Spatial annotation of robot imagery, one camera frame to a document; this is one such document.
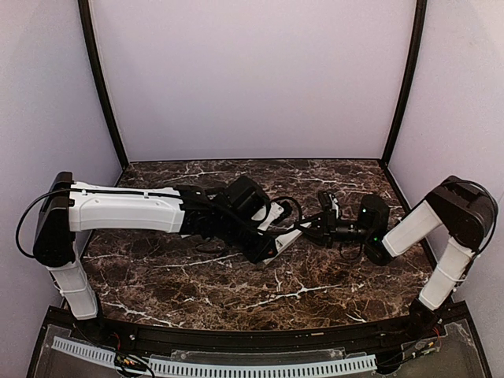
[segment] black frame edge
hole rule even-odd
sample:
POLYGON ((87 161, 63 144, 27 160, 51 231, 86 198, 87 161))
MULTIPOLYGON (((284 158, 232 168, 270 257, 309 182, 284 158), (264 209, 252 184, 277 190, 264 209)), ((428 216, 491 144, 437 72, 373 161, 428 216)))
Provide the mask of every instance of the black frame edge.
POLYGON ((116 151, 117 158, 119 159, 120 166, 125 169, 129 165, 126 150, 124 149, 123 142, 120 138, 119 128, 117 127, 116 119, 113 115, 112 105, 110 104, 109 93, 105 84, 105 77, 103 76, 102 65, 98 55, 98 48, 96 46, 95 31, 93 29, 93 22, 91 19, 91 9, 89 0, 78 0, 80 22, 84 40, 86 42, 87 56, 93 72, 94 85, 98 93, 100 105, 102 106, 103 116, 109 129, 110 138, 112 139, 114 150, 116 151))
MULTIPOLYGON (((399 188, 399 185, 397 185, 394 176, 392 176, 392 172, 390 171, 388 165, 385 164, 384 161, 378 161, 378 164, 380 165, 382 171, 384 172, 384 175, 387 178, 388 183, 391 185, 392 190, 394 191, 395 195, 397 196, 397 199, 399 200, 399 203, 401 204, 402 208, 404 209, 407 215, 411 211, 410 204, 406 201, 406 197, 399 188)), ((427 243, 426 239, 422 239, 420 241, 420 244, 424 249, 429 264, 431 265, 432 268, 435 268, 435 266, 437 265, 437 260, 435 259, 435 255, 434 252, 432 251, 431 246, 429 245, 429 243, 427 243)))
MULTIPOLYGON (((403 329, 407 317, 397 317, 383 321, 375 321, 367 324, 353 324, 350 326, 302 329, 293 331, 253 331, 253 332, 226 332, 226 331, 201 331, 182 328, 154 327, 143 324, 134 324, 123 321, 113 321, 105 318, 106 324, 112 326, 121 334, 122 339, 128 339, 129 335, 136 335, 134 342, 128 342, 125 345, 128 351, 136 354, 171 354, 172 350, 229 350, 236 353, 259 353, 266 349, 271 349, 267 353, 279 353, 288 350, 315 350, 319 347, 344 347, 347 353, 356 353, 365 351, 368 354, 381 354, 400 350, 401 345, 410 341, 404 334, 399 335, 398 329, 403 329), (313 339, 314 343, 307 343, 300 347, 299 336, 308 339, 307 336, 313 332, 318 332, 317 337, 313 339)), ((466 319, 472 333, 472 338, 476 344, 480 362, 487 378, 491 378, 487 359, 482 347, 480 337, 477 334, 475 324, 464 301, 447 304, 443 309, 443 323, 449 324, 453 321, 466 319)), ((46 326, 54 324, 63 328, 72 330, 72 337, 82 339, 79 332, 73 331, 74 318, 72 314, 63 309, 50 306, 43 322, 43 328, 40 330, 39 340, 35 345, 31 357, 30 369, 27 377, 33 377, 35 373, 36 362, 43 338, 46 334, 46 326)))
POLYGON ((427 0, 417 0, 417 8, 415 10, 413 31, 409 42, 409 51, 408 58, 406 60, 406 67, 404 69, 404 77, 402 78, 401 90, 399 92, 397 106, 395 107, 394 119, 392 120, 391 129, 388 134, 387 144, 385 144, 384 154, 381 158, 385 165, 388 165, 391 160, 392 153, 394 152, 395 143, 397 142, 399 130, 401 128, 402 118, 404 117, 408 97, 410 96, 415 68, 417 67, 422 32, 424 30, 426 11, 427 0))

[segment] marble surface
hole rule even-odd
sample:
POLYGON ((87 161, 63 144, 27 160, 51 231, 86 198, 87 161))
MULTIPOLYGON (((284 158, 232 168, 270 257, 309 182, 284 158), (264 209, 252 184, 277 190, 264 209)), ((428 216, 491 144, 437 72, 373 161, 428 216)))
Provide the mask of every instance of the marble surface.
MULTIPOLYGON (((355 219, 361 197, 378 193, 391 206, 390 226, 403 211, 373 160, 171 161, 133 163, 120 187, 183 183, 222 186, 240 175, 270 198, 291 195, 309 216, 317 191, 338 195, 343 217, 355 219)), ((107 317, 181 328, 274 330, 378 321, 407 314, 432 272, 417 245, 386 267, 358 246, 325 249, 301 238, 269 265, 252 265, 237 250, 195 250, 199 237, 142 230, 99 230, 83 258, 107 317)), ((212 249, 223 248, 215 243, 212 249)))

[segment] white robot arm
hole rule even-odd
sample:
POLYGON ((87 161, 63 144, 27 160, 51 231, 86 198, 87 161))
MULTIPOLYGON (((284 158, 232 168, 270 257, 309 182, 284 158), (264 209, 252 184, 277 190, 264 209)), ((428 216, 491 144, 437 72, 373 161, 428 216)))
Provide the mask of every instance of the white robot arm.
POLYGON ((464 281, 475 258, 490 242, 497 213, 497 202, 486 189, 450 176, 383 238, 374 236, 367 241, 366 255, 384 265, 441 225, 450 234, 433 274, 409 308, 411 334, 421 334, 439 319, 436 310, 464 281))
POLYGON ((33 257, 50 271, 78 320, 97 317, 98 303, 76 252, 75 232, 142 228, 217 237, 237 246, 253 263, 274 258, 300 236, 267 231, 272 222, 290 215, 291 207, 270 201, 245 176, 212 190, 143 190, 73 182, 70 172, 61 172, 50 193, 39 213, 33 257))

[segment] black metal frame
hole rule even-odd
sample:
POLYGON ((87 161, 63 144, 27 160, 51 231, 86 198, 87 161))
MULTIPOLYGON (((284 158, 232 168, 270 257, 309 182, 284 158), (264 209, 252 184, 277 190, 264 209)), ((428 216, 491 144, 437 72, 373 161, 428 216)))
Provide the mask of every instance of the black metal frame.
POLYGON ((381 161, 388 165, 391 161, 392 153, 394 152, 395 143, 401 128, 402 118, 406 111, 408 97, 410 96, 411 84, 417 67, 418 52, 422 39, 422 31, 424 30, 425 13, 427 12, 427 0, 417 0, 417 8, 415 11, 415 19, 413 22, 413 31, 411 33, 411 41, 409 42, 408 59, 406 60, 406 68, 404 77, 402 78, 401 90, 397 106, 395 107, 394 119, 392 120, 391 130, 388 134, 387 144, 385 145, 384 154, 381 161))
MULTIPOLYGON (((476 344, 487 378, 491 378, 487 359, 481 346, 480 337, 465 302, 449 304, 442 314, 443 323, 466 319, 476 344)), ((198 331, 178 328, 154 327, 123 321, 105 319, 119 334, 121 350, 136 355, 170 355, 173 350, 198 350, 228 353, 281 353, 303 350, 345 348, 345 353, 366 352, 367 354, 389 355, 401 350, 401 345, 411 341, 404 333, 407 317, 397 317, 384 321, 343 327, 317 328, 299 331, 198 331)), ((35 374, 36 362, 43 346, 47 326, 54 324, 72 330, 72 337, 83 339, 82 334, 73 328, 75 319, 64 309, 50 307, 40 328, 39 337, 33 350, 27 377, 35 374)))
POLYGON ((78 0, 80 22, 82 23, 82 30, 84 40, 86 41, 87 56, 93 72, 94 85, 96 92, 100 99, 102 106, 103 116, 109 129, 110 138, 112 139, 113 147, 116 151, 117 158, 119 159, 122 169, 126 169, 129 165, 126 150, 124 149, 123 142, 120 138, 119 128, 117 127, 116 119, 113 115, 112 105, 110 104, 109 93, 105 84, 105 77, 103 76, 102 65, 98 55, 98 48, 96 46, 95 31, 93 29, 93 22, 91 19, 91 9, 89 0, 78 0))

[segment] black cable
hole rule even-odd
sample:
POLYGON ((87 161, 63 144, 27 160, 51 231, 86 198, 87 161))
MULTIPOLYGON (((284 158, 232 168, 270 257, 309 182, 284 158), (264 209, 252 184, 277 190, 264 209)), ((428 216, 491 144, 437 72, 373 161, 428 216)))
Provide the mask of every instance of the black cable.
POLYGON ((99 348, 99 349, 105 349, 105 350, 112 350, 114 353, 119 354, 120 356, 122 356, 124 358, 138 362, 140 364, 140 366, 144 367, 149 372, 149 374, 152 376, 152 378, 156 378, 156 374, 154 374, 154 371, 141 358, 137 358, 136 356, 133 356, 131 354, 126 354, 126 353, 120 352, 117 349, 110 348, 105 345, 100 345, 99 343, 95 343, 95 342, 91 341, 86 335, 84 335, 84 332, 82 332, 82 330, 79 327, 77 327, 77 325, 75 323, 73 324, 73 327, 80 333, 80 335, 84 338, 84 340, 86 340, 88 343, 90 343, 93 347, 99 348))
POLYGON ((16 228, 16 246, 17 246, 17 249, 24 255, 26 256, 27 258, 35 258, 33 255, 31 254, 28 254, 24 249, 23 247, 21 246, 20 244, 20 240, 19 240, 19 234, 20 234, 20 231, 21 231, 21 226, 23 225, 23 222, 24 222, 24 218, 26 218, 26 216, 28 215, 28 213, 30 213, 30 210, 33 208, 33 206, 35 206, 37 203, 39 203, 40 201, 42 201, 43 199, 47 198, 47 197, 50 197, 51 195, 57 195, 59 193, 65 193, 67 191, 70 191, 69 189, 58 189, 56 191, 50 191, 50 192, 47 192, 45 193, 44 195, 41 195, 40 197, 38 197, 36 200, 34 200, 27 208, 26 210, 24 211, 23 215, 21 215, 21 218, 19 219, 19 222, 17 223, 17 228, 16 228))
POLYGON ((205 240, 203 243, 199 243, 196 247, 195 250, 199 252, 200 254, 224 254, 228 252, 228 249, 223 248, 223 249, 215 249, 215 250, 204 250, 202 249, 202 246, 205 246, 207 244, 210 244, 212 242, 213 238, 209 238, 205 240))
POLYGON ((339 248, 338 248, 338 252, 339 252, 339 256, 345 260, 345 261, 356 261, 360 258, 360 256, 362 256, 362 251, 364 250, 364 243, 361 243, 361 247, 359 248, 359 251, 358 253, 351 257, 351 258, 347 258, 343 255, 343 243, 340 243, 339 244, 339 248))
POLYGON ((302 217, 302 207, 301 207, 301 204, 298 202, 298 200, 294 197, 291 197, 291 196, 288 196, 288 195, 283 195, 281 197, 277 197, 277 198, 274 198, 272 200, 272 202, 276 202, 276 203, 279 203, 280 201, 290 201, 292 203, 294 203, 294 206, 296 207, 297 211, 298 211, 298 222, 301 223, 305 220, 303 220, 303 217, 302 217))
POLYGON ((395 364, 390 364, 390 365, 378 365, 378 367, 380 368, 398 368, 399 366, 401 366, 402 364, 410 361, 410 360, 413 360, 413 355, 405 358, 404 360, 401 360, 399 362, 396 362, 395 364))

